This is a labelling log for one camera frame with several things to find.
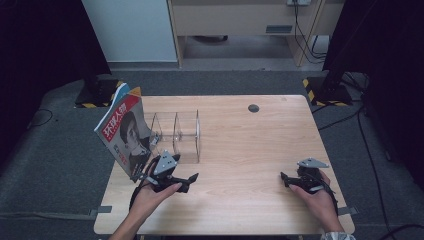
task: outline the gray carpet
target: gray carpet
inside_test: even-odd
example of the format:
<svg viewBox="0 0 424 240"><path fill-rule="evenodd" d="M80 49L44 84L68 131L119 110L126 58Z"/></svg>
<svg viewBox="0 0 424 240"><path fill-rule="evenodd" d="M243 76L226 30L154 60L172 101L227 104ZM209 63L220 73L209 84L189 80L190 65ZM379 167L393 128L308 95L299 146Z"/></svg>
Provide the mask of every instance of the gray carpet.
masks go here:
<svg viewBox="0 0 424 240"><path fill-rule="evenodd" d="M302 79L321 72L271 71L143 71L114 72L131 87L152 95L301 94ZM87 215L96 209L112 170L113 159L93 128L106 108L74 108L82 81L46 94L33 126L22 136L12 161L0 178L0 212L50 212ZM354 99L360 94L348 88ZM355 113L361 106L326 107L314 113L318 127ZM311 111L319 107L311 106ZM402 164L388 162L369 119L361 114L380 180L391 227L424 224L424 193ZM357 239L379 239L386 232L376 180L356 117L320 131L353 216ZM1 239L105 239L96 235L93 220L0 219ZM420 239L424 230L407 229L397 239ZM305 239L318 239L307 236Z"/></svg>

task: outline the person's right hand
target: person's right hand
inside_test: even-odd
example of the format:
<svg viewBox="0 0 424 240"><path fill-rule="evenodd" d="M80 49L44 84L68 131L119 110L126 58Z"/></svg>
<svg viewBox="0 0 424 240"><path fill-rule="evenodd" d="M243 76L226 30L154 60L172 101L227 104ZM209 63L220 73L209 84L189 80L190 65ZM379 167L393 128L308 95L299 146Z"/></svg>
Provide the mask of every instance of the person's right hand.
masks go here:
<svg viewBox="0 0 424 240"><path fill-rule="evenodd" d="M325 173L321 170L320 173L324 182L330 185L330 179L327 175L325 175ZM289 185L289 187L306 203L309 211L311 211L312 215L318 219L325 232L344 232L334 209L333 201L324 189L321 189L314 194L309 194L296 185Z"/></svg>

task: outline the person's left hand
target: person's left hand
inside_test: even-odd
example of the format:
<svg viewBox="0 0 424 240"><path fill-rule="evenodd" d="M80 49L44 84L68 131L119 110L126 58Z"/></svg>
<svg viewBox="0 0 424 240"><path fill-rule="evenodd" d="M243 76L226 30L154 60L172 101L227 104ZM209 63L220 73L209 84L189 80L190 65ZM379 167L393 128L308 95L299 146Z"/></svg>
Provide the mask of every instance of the person's left hand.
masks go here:
<svg viewBox="0 0 424 240"><path fill-rule="evenodd" d="M147 180L144 180L142 186L147 184L147 182ZM142 187L134 200L129 215L135 215L143 223L155 211L159 204L173 195L180 187L181 183L173 184L158 193L153 191L152 184Z"/></svg>
<svg viewBox="0 0 424 240"><path fill-rule="evenodd" d="M144 180L141 186L147 183L148 181ZM153 191L152 184L147 184L142 187L137 197L134 199L134 203L127 217L109 239L133 239L138 229L155 211L159 204L174 194L180 187L181 183L177 183L158 193Z"/></svg>

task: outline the white wall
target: white wall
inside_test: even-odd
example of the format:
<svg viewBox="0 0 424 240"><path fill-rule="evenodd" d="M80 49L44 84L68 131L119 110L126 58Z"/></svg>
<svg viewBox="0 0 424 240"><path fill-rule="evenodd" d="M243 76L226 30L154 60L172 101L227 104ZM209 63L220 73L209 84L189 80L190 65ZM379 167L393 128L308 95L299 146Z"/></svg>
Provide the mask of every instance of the white wall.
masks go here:
<svg viewBox="0 0 424 240"><path fill-rule="evenodd" d="M108 62L177 62L166 0L82 0Z"/></svg>

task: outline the wrist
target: wrist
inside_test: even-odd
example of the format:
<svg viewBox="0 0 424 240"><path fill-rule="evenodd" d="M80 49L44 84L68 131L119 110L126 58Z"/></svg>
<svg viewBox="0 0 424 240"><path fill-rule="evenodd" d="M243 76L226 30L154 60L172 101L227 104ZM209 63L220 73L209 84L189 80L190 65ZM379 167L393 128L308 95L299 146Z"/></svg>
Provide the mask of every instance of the wrist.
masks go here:
<svg viewBox="0 0 424 240"><path fill-rule="evenodd" d="M337 216L330 216L327 218L319 219L324 232L344 232L344 228Z"/></svg>
<svg viewBox="0 0 424 240"><path fill-rule="evenodd" d="M134 226L138 226L138 228L146 221L148 214L144 211L129 211L127 215L128 221L133 223Z"/></svg>

